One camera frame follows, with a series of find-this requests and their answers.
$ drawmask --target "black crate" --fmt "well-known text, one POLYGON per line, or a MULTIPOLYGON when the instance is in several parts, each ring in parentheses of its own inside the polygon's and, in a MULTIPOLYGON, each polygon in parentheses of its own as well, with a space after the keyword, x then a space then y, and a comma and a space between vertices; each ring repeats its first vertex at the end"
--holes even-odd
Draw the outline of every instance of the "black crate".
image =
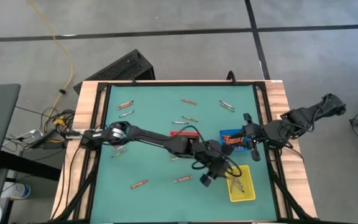
MULTIPOLYGON (((96 72, 89 80, 155 80, 153 65, 137 50, 133 50, 96 72)), ((80 94, 82 82, 75 85, 74 91, 80 94)))

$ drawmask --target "marker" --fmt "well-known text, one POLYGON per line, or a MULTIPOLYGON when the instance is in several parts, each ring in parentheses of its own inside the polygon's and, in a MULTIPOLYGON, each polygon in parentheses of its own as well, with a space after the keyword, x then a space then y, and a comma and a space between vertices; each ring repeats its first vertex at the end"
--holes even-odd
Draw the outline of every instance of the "marker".
POLYGON ((229 111, 234 112, 234 109, 232 109, 232 108, 230 108, 230 107, 224 105, 223 103, 221 103, 221 106, 223 106, 224 108, 228 109, 229 111))
POLYGON ((130 115, 130 114, 133 113, 133 112, 135 112, 135 111, 134 111, 134 110, 131 110, 131 111, 128 112, 128 113, 124 113, 123 115, 120 115, 119 118, 123 118, 123 117, 125 117, 125 116, 127 116, 127 115, 130 115))
POLYGON ((126 152, 126 151, 127 151, 127 149, 124 149, 124 150, 122 150, 121 152, 115 153, 114 155, 112 155, 112 157, 117 157, 117 156, 121 155, 122 153, 124 153, 124 152, 126 152))
POLYGON ((244 186, 241 183, 241 181, 237 177, 235 177, 233 181, 234 181, 234 184, 238 187, 238 189, 241 190, 242 193, 245 193, 244 186))
POLYGON ((187 177, 182 177, 182 178, 174 180, 174 183, 181 182, 181 181, 184 181, 184 180, 190 180, 191 178, 193 178, 192 175, 187 176, 187 177))
POLYGON ((190 121, 198 122, 197 119, 190 118, 190 117, 187 117, 187 116, 182 116, 182 118, 185 118, 185 119, 190 120, 190 121))
POLYGON ((191 100, 182 100, 183 102, 186 102, 186 103, 191 103, 191 104, 194 104, 194 105, 196 105, 197 103, 196 102, 194 102, 194 101, 191 101, 191 100))
POLYGON ((131 106, 133 105, 133 103, 128 103, 128 104, 125 104, 124 106, 119 106, 118 109, 121 110, 123 108, 127 108, 128 106, 131 106))
POLYGON ((184 121, 172 121, 172 124, 189 124, 189 123, 184 121))
POLYGON ((175 156, 175 157, 171 157, 171 158, 169 158, 169 161, 171 161, 171 162, 172 162, 172 161, 175 161, 175 160, 177 160, 177 159, 179 159, 179 157, 176 157, 176 156, 175 156))
POLYGON ((228 106, 228 107, 230 107, 230 108, 234 109, 234 107, 233 107, 233 106, 231 106, 229 103, 226 103, 226 102, 221 101, 221 100, 219 100, 219 102, 221 102, 221 103, 223 103, 224 105, 226 105, 226 106, 228 106))
POLYGON ((121 146, 115 148, 114 150, 115 150, 115 151, 118 151, 118 150, 122 149, 124 146, 125 146, 125 145, 121 145, 121 146))
POLYGON ((132 100, 132 101, 129 101, 129 102, 123 103, 123 104, 119 105, 118 107, 120 108, 120 107, 125 106, 125 105, 127 105, 127 104, 129 104, 129 103, 134 103, 134 101, 132 100))
POLYGON ((147 182, 148 182, 148 180, 140 181, 139 183, 132 185, 131 189, 134 189, 135 187, 138 187, 140 185, 146 184, 147 182))

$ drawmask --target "blue box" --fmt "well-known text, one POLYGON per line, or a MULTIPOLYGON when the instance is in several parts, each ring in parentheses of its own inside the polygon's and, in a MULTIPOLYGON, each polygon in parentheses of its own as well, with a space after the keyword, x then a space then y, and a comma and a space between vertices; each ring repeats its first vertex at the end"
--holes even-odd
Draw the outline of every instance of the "blue box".
MULTIPOLYGON (((220 130, 219 135, 221 137, 221 145, 224 144, 223 136, 225 136, 225 135, 232 136, 233 134, 237 134, 240 131, 241 131, 241 129, 220 130)), ((250 141, 250 139, 248 137, 245 137, 244 139, 246 141, 250 141)), ((242 147, 242 146, 236 146, 236 147, 234 147, 234 150, 236 152, 243 152, 243 151, 248 151, 248 148, 247 147, 242 147)))

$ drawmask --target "gray floor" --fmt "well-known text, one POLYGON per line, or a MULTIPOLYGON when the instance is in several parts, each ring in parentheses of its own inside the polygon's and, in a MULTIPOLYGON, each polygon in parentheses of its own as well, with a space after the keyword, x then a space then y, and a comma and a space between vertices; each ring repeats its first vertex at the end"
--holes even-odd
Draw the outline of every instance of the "gray floor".
MULTIPOLYGON (((56 34, 247 28, 242 0, 41 1, 36 5, 56 34)), ((358 24, 358 1, 251 0, 258 27, 358 24)), ((48 35, 25 0, 0 0, 0 37, 48 35)), ((271 79, 283 80, 292 108, 312 105, 325 93, 347 103, 344 116, 319 121, 300 139, 318 216, 358 223, 358 139, 348 120, 358 113, 358 29, 260 33, 271 79)), ((78 83, 133 49, 153 64, 157 79, 263 79, 251 33, 120 37, 60 41, 78 83)), ((70 68, 52 41, 0 42, 0 83, 20 83, 17 105, 41 112, 53 104, 70 68)), ((70 89, 59 109, 75 109, 70 89)), ((15 110, 9 133, 39 128, 40 116, 15 110)), ((39 158, 52 151, 25 153, 39 158)), ((43 161, 62 165, 63 154, 43 161)), ((11 222, 44 222, 56 183, 27 179, 32 199, 15 202, 11 222)))

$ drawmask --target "orange marker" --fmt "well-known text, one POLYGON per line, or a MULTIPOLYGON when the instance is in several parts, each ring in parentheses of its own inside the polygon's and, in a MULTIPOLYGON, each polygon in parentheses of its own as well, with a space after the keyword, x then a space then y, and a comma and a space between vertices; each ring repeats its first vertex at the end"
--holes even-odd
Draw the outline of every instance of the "orange marker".
POLYGON ((123 106, 119 106, 118 109, 121 110, 121 109, 126 108, 126 107, 128 107, 130 105, 133 105, 133 103, 128 103, 128 104, 125 104, 123 106))
POLYGON ((138 187, 140 185, 146 184, 148 182, 148 180, 143 180, 142 182, 139 182, 137 184, 134 184, 131 186, 131 189, 134 189, 135 187, 138 187))
POLYGON ((191 103, 191 104, 194 104, 194 105, 196 105, 197 103, 196 102, 194 102, 194 101, 191 101, 191 100, 182 100, 183 102, 186 102, 186 103, 191 103))
POLYGON ((181 181, 184 181, 184 180, 190 180, 191 178, 193 178, 192 175, 187 176, 187 177, 182 177, 182 178, 174 180, 174 183, 181 182, 181 181))

